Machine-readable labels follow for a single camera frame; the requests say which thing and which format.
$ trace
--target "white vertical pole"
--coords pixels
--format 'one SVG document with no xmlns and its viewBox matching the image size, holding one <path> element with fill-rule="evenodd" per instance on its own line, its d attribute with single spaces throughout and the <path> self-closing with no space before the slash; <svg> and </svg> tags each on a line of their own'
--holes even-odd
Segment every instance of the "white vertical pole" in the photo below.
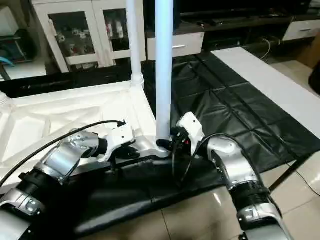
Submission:
<svg viewBox="0 0 320 240">
<path fill-rule="evenodd" d="M 170 138 L 174 0 L 155 0 L 156 138 Z"/>
<path fill-rule="evenodd" d="M 136 16 L 136 0 L 126 0 L 126 24 L 129 35 L 130 59 L 131 59 L 131 85 L 144 87 L 145 80 L 141 71 L 139 54 L 139 39 Z"/>
</svg>

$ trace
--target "white cabinet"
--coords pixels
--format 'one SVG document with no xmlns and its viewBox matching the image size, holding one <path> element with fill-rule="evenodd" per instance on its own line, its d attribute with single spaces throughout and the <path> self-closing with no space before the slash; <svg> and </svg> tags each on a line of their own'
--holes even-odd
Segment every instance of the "white cabinet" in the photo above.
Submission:
<svg viewBox="0 0 320 240">
<path fill-rule="evenodd" d="M 201 53 L 204 32 L 174 35 L 172 40 L 172 57 L 181 57 Z M 148 60 L 156 60 L 156 38 L 148 38 Z"/>
<path fill-rule="evenodd" d="M 33 0 L 61 72 L 109 67 L 130 57 L 126 0 Z M 146 60 L 143 0 L 135 0 L 141 61 Z"/>
<path fill-rule="evenodd" d="M 320 20 L 294 21 L 287 29 L 283 41 L 312 38 L 320 31 Z"/>
<path fill-rule="evenodd" d="M 106 63 L 114 65 L 115 60 L 129 58 L 129 36 L 127 29 L 125 0 L 94 0 L 92 2 L 97 27 L 102 42 Z M 146 60 L 145 25 L 143 0 L 135 1 L 140 60 Z"/>
</svg>

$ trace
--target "metal leg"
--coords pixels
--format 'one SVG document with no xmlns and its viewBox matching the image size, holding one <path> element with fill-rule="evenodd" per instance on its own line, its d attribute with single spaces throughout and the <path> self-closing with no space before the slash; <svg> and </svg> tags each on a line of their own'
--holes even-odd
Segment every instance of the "metal leg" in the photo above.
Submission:
<svg viewBox="0 0 320 240">
<path fill-rule="evenodd" d="M 297 160 L 281 177 L 279 177 L 274 184 L 269 188 L 270 192 L 273 192 L 277 189 L 281 184 L 283 184 L 295 171 L 297 171 L 305 162 L 311 157 L 311 155 L 306 156 L 305 158 L 301 158 Z"/>
<path fill-rule="evenodd" d="M 0 62 L 0 75 L 3 77 L 3 80 L 5 81 L 11 80 L 10 76 L 8 75 L 6 69 L 4 68 L 1 62 Z"/>
</svg>

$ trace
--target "drawer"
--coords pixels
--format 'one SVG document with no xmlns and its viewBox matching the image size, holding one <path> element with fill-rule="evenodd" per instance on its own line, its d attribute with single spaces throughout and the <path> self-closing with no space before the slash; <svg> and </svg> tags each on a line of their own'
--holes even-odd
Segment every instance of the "drawer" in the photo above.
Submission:
<svg viewBox="0 0 320 240">
<path fill-rule="evenodd" d="M 204 41 L 204 32 L 173 36 L 173 57 L 199 54 Z M 148 38 L 148 59 L 156 60 L 156 39 Z"/>
<path fill-rule="evenodd" d="M 288 27 L 283 41 L 315 37 L 320 30 L 320 20 L 295 21 Z"/>
</svg>

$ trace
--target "cabinet handle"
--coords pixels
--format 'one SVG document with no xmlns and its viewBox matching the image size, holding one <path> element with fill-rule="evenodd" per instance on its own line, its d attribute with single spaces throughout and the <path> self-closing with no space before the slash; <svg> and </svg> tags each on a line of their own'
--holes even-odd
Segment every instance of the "cabinet handle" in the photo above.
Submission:
<svg viewBox="0 0 320 240">
<path fill-rule="evenodd" d="M 300 32 L 309 32 L 311 31 L 311 28 L 308 28 L 308 29 L 301 29 Z"/>
<path fill-rule="evenodd" d="M 53 35 L 55 37 L 58 36 L 55 25 L 54 25 L 54 21 L 52 21 L 52 19 L 49 19 L 49 25 L 50 25 L 50 28 L 51 28 Z"/>
<path fill-rule="evenodd" d="M 185 48 L 185 47 L 186 47 L 186 45 L 175 45 L 172 48 L 173 49 L 182 49 L 182 48 Z"/>
</svg>

